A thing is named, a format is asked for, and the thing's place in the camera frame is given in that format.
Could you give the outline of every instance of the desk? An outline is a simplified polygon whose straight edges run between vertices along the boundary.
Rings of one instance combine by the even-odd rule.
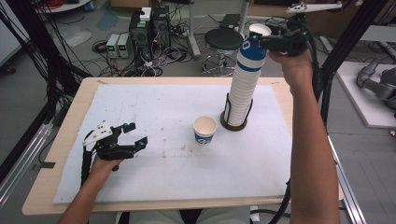
[[[101,84],[163,84],[163,85],[231,85],[230,77],[90,77],[84,79],[76,95],[64,123],[49,151],[46,161],[55,161],[53,169],[42,169],[22,208],[25,215],[49,215],[62,213],[67,204],[52,203],[61,173],[64,168],[69,149],[77,137],[80,124],[84,120],[97,87]],[[285,122],[291,133],[292,99],[289,86],[283,77],[260,78],[259,85],[271,85]],[[276,198],[233,198],[221,200],[191,200],[164,202],[127,202],[127,203],[98,203],[94,212],[102,211],[134,211],[150,209],[175,209],[195,207],[220,207],[279,203],[281,197]]]

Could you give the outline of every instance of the forearm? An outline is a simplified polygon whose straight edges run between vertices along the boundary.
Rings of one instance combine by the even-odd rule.
[[[87,181],[58,220],[58,224],[86,224],[99,190],[94,182]]]
[[[293,98],[292,213],[336,223],[337,175],[318,104],[311,88],[293,90]]]

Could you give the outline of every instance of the chair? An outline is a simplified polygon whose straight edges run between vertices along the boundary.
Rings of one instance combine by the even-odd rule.
[[[239,50],[243,37],[228,28],[214,29],[206,33],[205,45],[217,54],[209,55],[202,63],[202,75],[208,74],[216,77],[227,77],[233,73],[235,61],[227,56]]]

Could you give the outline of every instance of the black stool seat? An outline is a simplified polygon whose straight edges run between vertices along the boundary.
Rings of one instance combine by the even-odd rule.
[[[214,29],[206,33],[205,42],[212,49],[237,50],[244,38],[232,29]]]

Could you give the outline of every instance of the stack of paper cups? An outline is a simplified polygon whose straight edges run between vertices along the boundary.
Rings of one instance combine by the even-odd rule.
[[[224,120],[230,126],[241,126],[248,114],[254,89],[265,63],[266,50],[258,44],[245,41],[237,54],[233,82],[224,112]]]

